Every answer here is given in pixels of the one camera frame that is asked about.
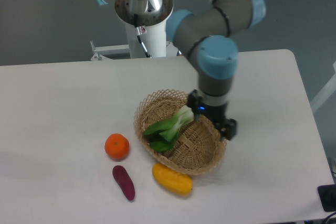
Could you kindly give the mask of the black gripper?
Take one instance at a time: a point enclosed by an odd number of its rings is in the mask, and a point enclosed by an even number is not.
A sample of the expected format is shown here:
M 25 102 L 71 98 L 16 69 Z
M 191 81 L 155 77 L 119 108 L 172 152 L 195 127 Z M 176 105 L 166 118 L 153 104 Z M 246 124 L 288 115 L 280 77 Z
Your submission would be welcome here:
M 191 108 L 194 114 L 194 121 L 197 121 L 201 115 L 208 118 L 220 133 L 221 141 L 231 140 L 237 134 L 238 123 L 234 119 L 226 117 L 228 102 L 221 105 L 209 105 L 194 89 L 187 96 L 187 106 Z

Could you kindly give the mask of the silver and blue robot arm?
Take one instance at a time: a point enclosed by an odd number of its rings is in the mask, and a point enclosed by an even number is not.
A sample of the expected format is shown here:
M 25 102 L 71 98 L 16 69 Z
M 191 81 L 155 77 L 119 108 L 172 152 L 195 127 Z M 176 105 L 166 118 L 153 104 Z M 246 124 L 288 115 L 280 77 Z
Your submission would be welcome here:
M 228 93 L 238 49 L 231 35 L 261 22 L 264 0 L 210 0 L 202 16 L 173 9 L 173 0 L 96 0 L 112 4 L 124 23 L 131 58 L 166 55 L 171 42 L 198 73 L 198 88 L 187 98 L 195 116 L 208 118 L 222 138 L 236 135 L 237 122 L 226 117 Z

